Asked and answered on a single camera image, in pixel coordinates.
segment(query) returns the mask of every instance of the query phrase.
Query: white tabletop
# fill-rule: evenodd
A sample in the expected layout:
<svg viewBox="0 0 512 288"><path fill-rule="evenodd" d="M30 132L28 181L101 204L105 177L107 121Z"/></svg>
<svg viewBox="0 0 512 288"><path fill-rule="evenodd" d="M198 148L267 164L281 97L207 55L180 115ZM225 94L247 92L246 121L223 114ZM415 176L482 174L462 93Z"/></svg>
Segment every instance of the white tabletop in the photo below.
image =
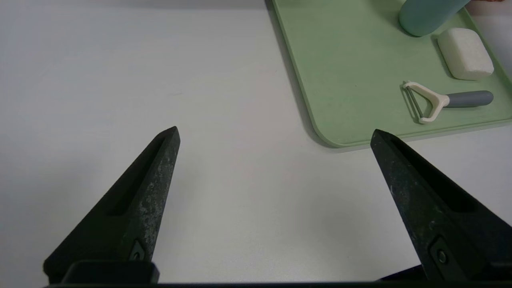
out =
<svg viewBox="0 0 512 288"><path fill-rule="evenodd" d="M161 282L375 280L419 264L371 150L314 135L274 26L259 0L3 0L0 286L45 285L44 259L171 126ZM511 142L507 126L410 145L512 223Z"/></svg>

